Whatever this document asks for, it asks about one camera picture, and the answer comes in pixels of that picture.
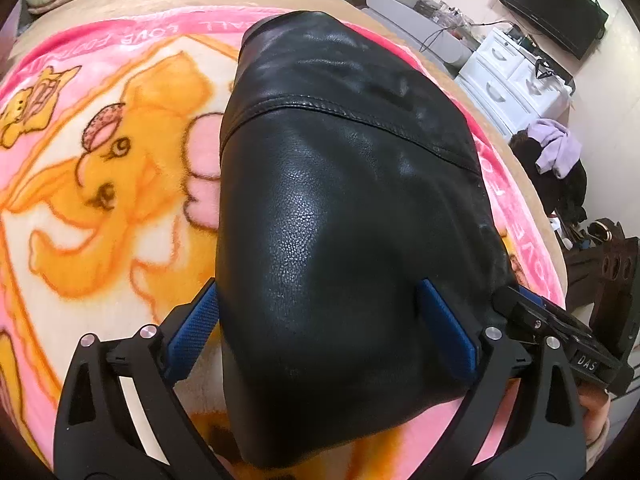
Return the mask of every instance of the blanket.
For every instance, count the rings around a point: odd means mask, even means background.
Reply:
[[[214,274],[220,128],[242,34],[286,12],[186,7],[59,33],[0,86],[0,402],[51,464],[57,402],[79,338],[130,337],[190,301]],[[430,76],[414,54],[350,27]],[[518,280],[562,305],[561,286],[518,187],[468,110],[498,231]],[[132,385],[124,383],[129,394]],[[225,412],[218,329],[175,391],[239,479],[404,480],[460,400],[293,468],[243,463]],[[491,457],[515,389],[477,461]],[[162,452],[130,404],[147,452]]]

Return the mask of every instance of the white drawer cabinet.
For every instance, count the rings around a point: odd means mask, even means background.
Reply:
[[[570,89],[561,78],[537,79],[535,72],[535,58],[494,29],[462,67],[456,82],[485,112],[490,110],[491,117],[499,119],[494,123],[508,140],[535,119],[557,119],[569,105]]]

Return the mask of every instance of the white wall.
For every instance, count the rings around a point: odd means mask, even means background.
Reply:
[[[497,0],[445,0],[476,23],[526,20],[513,16]],[[640,32],[620,0],[598,0],[609,14],[607,31],[583,58],[560,49],[546,36],[540,47],[575,77],[577,91],[562,118],[583,143],[588,186],[585,209],[590,219],[620,221],[627,236],[640,236]]]

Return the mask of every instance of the cartoon eye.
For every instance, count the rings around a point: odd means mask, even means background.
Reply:
[[[111,155],[113,156],[125,156],[131,149],[131,141],[129,137],[120,137],[113,141],[111,145]]]
[[[113,184],[107,183],[102,184],[98,188],[98,193],[95,197],[96,203],[103,209],[111,210],[114,207],[114,200],[116,198],[115,189],[113,189]]]

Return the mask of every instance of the flat screen tv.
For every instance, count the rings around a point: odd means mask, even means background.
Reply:
[[[500,0],[582,59],[604,34],[609,15],[592,0]]]

